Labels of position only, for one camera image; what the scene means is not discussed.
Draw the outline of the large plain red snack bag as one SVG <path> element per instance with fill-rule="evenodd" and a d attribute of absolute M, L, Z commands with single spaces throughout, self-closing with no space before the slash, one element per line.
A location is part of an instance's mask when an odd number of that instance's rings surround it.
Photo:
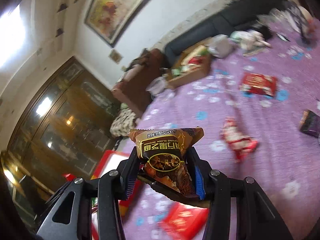
<path fill-rule="evenodd" d="M 203 228 L 208 214 L 208 208 L 174 202 L 168 215 L 158 224 L 172 239 L 193 239 Z"/>

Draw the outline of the red white small snack packet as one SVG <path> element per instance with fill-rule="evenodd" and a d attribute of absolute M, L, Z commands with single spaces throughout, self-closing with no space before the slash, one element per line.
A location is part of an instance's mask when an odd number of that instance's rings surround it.
<path fill-rule="evenodd" d="M 234 118 L 226 118 L 221 129 L 221 138 L 235 154 L 237 162 L 242 162 L 249 154 L 253 153 L 259 142 L 240 131 Z"/>

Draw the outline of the brown black sesame snack bag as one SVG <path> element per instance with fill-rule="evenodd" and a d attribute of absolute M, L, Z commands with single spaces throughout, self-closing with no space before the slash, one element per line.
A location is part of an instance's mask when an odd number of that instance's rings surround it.
<path fill-rule="evenodd" d="M 131 129 L 128 136 L 147 176 L 186 197 L 196 193 L 185 154 L 204 136 L 202 128 Z"/>

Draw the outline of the dark purple snack packet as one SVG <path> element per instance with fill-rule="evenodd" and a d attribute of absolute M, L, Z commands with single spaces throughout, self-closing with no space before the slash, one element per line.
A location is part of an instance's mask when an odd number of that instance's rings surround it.
<path fill-rule="evenodd" d="M 319 116 L 311 110 L 304 110 L 299 123 L 299 131 L 312 137 L 319 137 Z"/>

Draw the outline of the red jujube snack packet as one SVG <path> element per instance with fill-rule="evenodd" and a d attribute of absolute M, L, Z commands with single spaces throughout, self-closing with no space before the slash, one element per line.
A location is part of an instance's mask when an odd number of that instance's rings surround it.
<path fill-rule="evenodd" d="M 239 89 L 244 93 L 274 97 L 277 91 L 277 81 L 278 79 L 274 76 L 246 72 Z"/>

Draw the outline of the red shallow tray box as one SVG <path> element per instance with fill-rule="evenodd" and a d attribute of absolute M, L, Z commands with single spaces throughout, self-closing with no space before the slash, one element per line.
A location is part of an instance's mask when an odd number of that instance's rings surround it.
<path fill-rule="evenodd" d="M 125 239 L 123 218 L 140 191 L 136 157 L 107 150 L 89 181 L 76 178 L 77 239 Z"/>

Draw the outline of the wooden glass cabinet doors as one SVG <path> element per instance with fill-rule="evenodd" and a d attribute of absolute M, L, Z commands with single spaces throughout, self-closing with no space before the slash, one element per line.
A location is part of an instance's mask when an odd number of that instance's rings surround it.
<path fill-rule="evenodd" d="M 20 180 L 31 176 L 45 201 L 67 174 L 91 178 L 104 152 L 116 143 L 110 127 L 119 108 L 111 91 L 74 57 L 37 91 L 1 153 L 13 204 L 28 229 L 36 228 L 36 215 Z"/>

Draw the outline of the patterned blanket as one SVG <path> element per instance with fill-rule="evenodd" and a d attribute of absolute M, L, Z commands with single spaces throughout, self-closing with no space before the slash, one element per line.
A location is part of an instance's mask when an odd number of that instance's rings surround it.
<path fill-rule="evenodd" d="M 113 137 L 127 137 L 129 131 L 137 126 L 138 117 L 130 108 L 121 109 L 112 122 L 110 133 Z"/>

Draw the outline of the purple floral tablecloth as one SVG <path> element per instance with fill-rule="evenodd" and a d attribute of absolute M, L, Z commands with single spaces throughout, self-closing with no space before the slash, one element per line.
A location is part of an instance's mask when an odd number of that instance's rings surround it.
<path fill-rule="evenodd" d="M 207 77 L 155 99 L 138 128 L 202 127 L 204 136 L 195 144 L 200 158 L 231 178 L 253 177 L 293 238 L 303 239 L 319 218 L 319 143 L 298 127 L 304 110 L 319 113 L 319 48 L 303 48 L 296 32 L 273 28 L 289 41 L 274 37 L 272 47 L 257 55 L 236 50 L 215 59 Z M 276 77 L 276 95 L 242 92 L 246 72 Z M 259 142 L 240 163 L 220 135 L 228 117 Z"/>

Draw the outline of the white ceramic mug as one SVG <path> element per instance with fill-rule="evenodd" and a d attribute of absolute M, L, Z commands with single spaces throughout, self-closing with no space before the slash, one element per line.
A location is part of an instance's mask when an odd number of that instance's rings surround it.
<path fill-rule="evenodd" d="M 212 37 L 208 41 L 207 48 L 211 55 L 219 59 L 224 59 L 235 50 L 228 36 L 224 34 Z"/>

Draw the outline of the white crumpled cloth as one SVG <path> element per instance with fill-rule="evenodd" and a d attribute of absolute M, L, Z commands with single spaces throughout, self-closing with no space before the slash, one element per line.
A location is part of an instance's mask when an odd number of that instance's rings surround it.
<path fill-rule="evenodd" d="M 244 57 L 256 55 L 264 48 L 271 48 L 271 45 L 265 41 L 263 34 L 256 30 L 234 31 L 229 39 L 237 44 Z"/>

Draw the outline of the black pouch on table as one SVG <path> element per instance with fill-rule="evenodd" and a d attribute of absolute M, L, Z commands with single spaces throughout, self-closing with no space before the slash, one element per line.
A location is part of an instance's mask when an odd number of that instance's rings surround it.
<path fill-rule="evenodd" d="M 260 22 L 255 22 L 250 26 L 251 30 L 257 31 L 261 33 L 265 40 L 269 40 L 272 38 L 273 34 L 271 29 Z"/>

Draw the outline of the white round container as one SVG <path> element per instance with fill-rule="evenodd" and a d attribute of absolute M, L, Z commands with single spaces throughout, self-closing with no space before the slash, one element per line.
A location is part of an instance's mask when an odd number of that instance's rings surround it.
<path fill-rule="evenodd" d="M 304 7 L 299 5 L 298 8 L 300 9 L 302 15 L 305 18 L 305 21 L 303 21 L 302 23 L 302 29 L 304 33 L 305 34 L 313 33 L 316 29 L 315 19 L 310 14 L 310 12 L 308 12 Z"/>

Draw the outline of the black leather sofa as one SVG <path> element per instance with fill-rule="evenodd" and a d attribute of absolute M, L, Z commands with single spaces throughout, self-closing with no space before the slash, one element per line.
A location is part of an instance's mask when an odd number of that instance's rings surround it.
<path fill-rule="evenodd" d="M 283 10 L 286 0 L 232 0 L 222 10 L 202 20 L 164 47 L 164 55 L 171 68 L 182 51 L 209 37 L 231 35 L 234 31 L 248 30 L 259 15 L 267 15 L 276 8 Z"/>

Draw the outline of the small wall plaque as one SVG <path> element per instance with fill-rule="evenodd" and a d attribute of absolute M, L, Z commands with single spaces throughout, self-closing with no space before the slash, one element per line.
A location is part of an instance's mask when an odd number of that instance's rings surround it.
<path fill-rule="evenodd" d="M 115 49 L 112 49 L 108 56 L 114 63 L 119 64 L 123 56 Z"/>

